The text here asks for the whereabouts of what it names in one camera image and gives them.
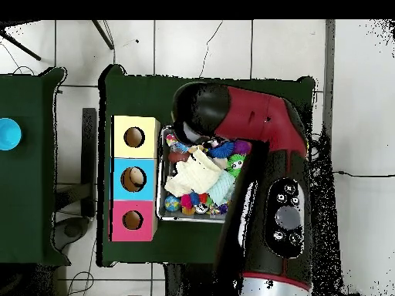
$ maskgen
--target wooden block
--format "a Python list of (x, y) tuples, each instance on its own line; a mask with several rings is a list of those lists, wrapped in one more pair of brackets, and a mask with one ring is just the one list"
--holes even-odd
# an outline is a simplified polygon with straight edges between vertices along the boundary
[(112, 188), (114, 200), (155, 200), (157, 160), (115, 158)]
[(149, 242), (157, 230), (154, 201), (114, 201), (112, 242)]
[(153, 117), (114, 116), (116, 158), (157, 158), (160, 123)]

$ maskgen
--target dark green tablecloth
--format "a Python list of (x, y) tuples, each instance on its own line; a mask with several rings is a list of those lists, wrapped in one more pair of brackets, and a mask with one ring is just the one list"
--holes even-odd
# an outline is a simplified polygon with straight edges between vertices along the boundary
[(15, 120), (21, 143), (0, 151), (0, 262), (64, 265), (52, 246), (56, 87), (65, 71), (40, 76), (0, 75), (0, 117)]
[(180, 221), (159, 221), (152, 242), (109, 242), (109, 178), (110, 178), (110, 117), (112, 115), (154, 116), (162, 125), (171, 124), (170, 111), (175, 91), (187, 82), (217, 82), (253, 91), (270, 93), (288, 99), (299, 111), (307, 134), (311, 133), (312, 94), (314, 80), (301, 78), (297, 82), (273, 79), (182, 79), (169, 76), (125, 76), (121, 66), (110, 65), (102, 73), (100, 86), (100, 131), (105, 130), (104, 165), (100, 177), (105, 178), (104, 192), (99, 199), (103, 205), (103, 247), (100, 259), (103, 263), (122, 262), (171, 262), (212, 263), (221, 232), (220, 224), (204, 224)]

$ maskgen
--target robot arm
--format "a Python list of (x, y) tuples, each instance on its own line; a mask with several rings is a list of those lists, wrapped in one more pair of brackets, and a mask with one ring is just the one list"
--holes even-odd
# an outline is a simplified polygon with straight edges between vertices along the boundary
[(172, 115), (183, 143), (213, 136), (252, 143), (221, 233), (218, 278), (229, 287), (238, 281), (239, 296), (309, 296), (307, 141), (291, 103), (196, 82), (177, 91)]

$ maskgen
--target metal tray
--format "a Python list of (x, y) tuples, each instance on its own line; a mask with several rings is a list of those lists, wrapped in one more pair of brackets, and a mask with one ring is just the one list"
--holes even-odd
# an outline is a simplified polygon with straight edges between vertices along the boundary
[(181, 211), (170, 212), (164, 208), (164, 200), (170, 195), (164, 189), (164, 185), (166, 184), (167, 177), (175, 174), (174, 165), (167, 159), (170, 147), (167, 145), (166, 136), (170, 133), (171, 126), (165, 126), (160, 131), (160, 138), (158, 140), (157, 216), (162, 220), (223, 224), (226, 214), (217, 214), (215, 216), (209, 214), (193, 214), (188, 216), (182, 214)]

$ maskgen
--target yellow cube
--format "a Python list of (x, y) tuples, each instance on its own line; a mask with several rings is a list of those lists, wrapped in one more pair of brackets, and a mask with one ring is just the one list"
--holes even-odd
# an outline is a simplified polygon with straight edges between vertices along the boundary
[(156, 159), (160, 123), (153, 117), (114, 116), (114, 156)]

